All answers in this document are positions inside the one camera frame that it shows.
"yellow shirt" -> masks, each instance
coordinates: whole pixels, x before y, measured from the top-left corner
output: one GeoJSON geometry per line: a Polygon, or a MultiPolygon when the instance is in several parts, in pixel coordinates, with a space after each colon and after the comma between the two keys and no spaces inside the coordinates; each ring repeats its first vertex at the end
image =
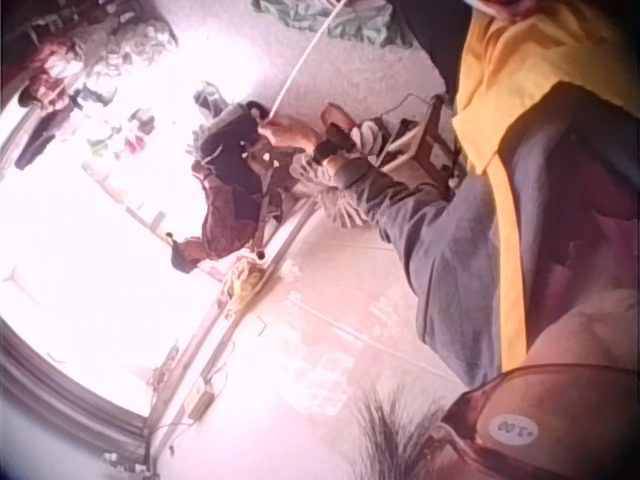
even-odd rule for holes
{"type": "Polygon", "coordinates": [[[500,234],[503,371],[526,356],[520,238],[498,146],[507,129],[559,82],[579,85],[640,116],[634,66],[617,31],[584,0],[553,0],[506,23],[475,11],[462,55],[456,134],[471,167],[491,183],[500,234]]]}

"dark hair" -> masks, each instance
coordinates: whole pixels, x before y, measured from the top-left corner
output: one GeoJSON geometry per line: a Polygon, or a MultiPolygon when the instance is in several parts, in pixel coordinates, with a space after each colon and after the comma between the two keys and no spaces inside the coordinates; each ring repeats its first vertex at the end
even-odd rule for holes
{"type": "Polygon", "coordinates": [[[426,480],[434,472],[432,460],[441,446],[429,441],[430,431],[444,409],[431,405],[410,421],[399,398],[396,392],[385,406],[376,392],[366,395],[360,412],[364,445],[355,468],[357,480],[426,480]]]}
{"type": "Polygon", "coordinates": [[[269,118],[269,109],[265,107],[262,103],[256,102],[255,100],[249,100],[244,104],[245,108],[249,111],[251,116],[256,120],[266,120],[269,118]]]}
{"type": "Polygon", "coordinates": [[[172,233],[167,233],[167,238],[171,241],[171,266],[182,273],[193,272],[197,265],[194,265],[180,251],[180,242],[173,238],[172,233]]]}
{"type": "Polygon", "coordinates": [[[29,108],[31,105],[36,103],[38,99],[31,93],[30,85],[27,85],[20,91],[18,95],[18,105],[22,108],[29,108]]]}
{"type": "Polygon", "coordinates": [[[258,138],[258,123],[249,113],[243,113],[205,138],[200,145],[200,156],[209,159],[219,152],[205,162],[218,180],[228,186],[240,187],[249,195],[259,195],[262,181],[243,158],[258,138]]]}

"glass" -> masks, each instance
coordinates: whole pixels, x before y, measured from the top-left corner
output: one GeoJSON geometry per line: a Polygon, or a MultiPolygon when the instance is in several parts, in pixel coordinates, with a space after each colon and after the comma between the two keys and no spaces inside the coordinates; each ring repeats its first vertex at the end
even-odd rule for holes
{"type": "Polygon", "coordinates": [[[474,478],[581,477],[606,466],[634,433],[639,380],[637,371],[595,365],[512,370],[459,397],[433,440],[474,478]]]}

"hand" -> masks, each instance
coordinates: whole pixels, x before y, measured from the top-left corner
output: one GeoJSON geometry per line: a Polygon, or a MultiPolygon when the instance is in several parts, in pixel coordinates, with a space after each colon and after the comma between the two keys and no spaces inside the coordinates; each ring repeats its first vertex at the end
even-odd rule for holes
{"type": "Polygon", "coordinates": [[[191,173],[193,173],[194,177],[202,180],[207,174],[211,173],[211,170],[209,170],[207,166],[196,160],[191,164],[191,173]]]}
{"type": "Polygon", "coordinates": [[[312,153],[321,141],[318,132],[293,117],[278,116],[268,120],[258,131],[274,147],[302,148],[308,153],[312,153]]]}

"white cable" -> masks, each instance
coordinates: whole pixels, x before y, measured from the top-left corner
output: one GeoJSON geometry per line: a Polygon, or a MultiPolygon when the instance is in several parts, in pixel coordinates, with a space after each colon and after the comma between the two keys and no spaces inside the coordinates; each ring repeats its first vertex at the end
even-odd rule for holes
{"type": "Polygon", "coordinates": [[[324,22],[322,27],[320,27],[320,30],[318,30],[318,33],[316,33],[316,36],[313,37],[313,40],[311,40],[311,43],[309,44],[305,52],[302,54],[302,57],[300,57],[300,60],[298,60],[298,63],[296,64],[295,68],[291,72],[291,75],[289,75],[289,78],[287,78],[287,82],[284,84],[284,87],[280,91],[278,98],[276,98],[276,101],[273,104],[273,107],[271,108],[271,113],[269,114],[269,120],[273,118],[276,111],[280,107],[280,104],[282,103],[282,99],[284,98],[284,95],[287,93],[287,90],[289,90],[289,87],[291,86],[291,82],[293,82],[293,79],[298,74],[300,67],[302,67],[302,64],[309,56],[309,52],[311,52],[315,44],[318,42],[318,40],[320,39],[320,36],[325,32],[327,28],[329,28],[329,25],[331,24],[333,19],[336,18],[336,15],[340,13],[340,10],[342,10],[342,7],[344,7],[347,1],[348,0],[341,0],[341,2],[336,6],[336,8],[333,9],[333,12],[331,12],[331,15],[329,15],[329,18],[327,18],[327,20],[324,22]]]}

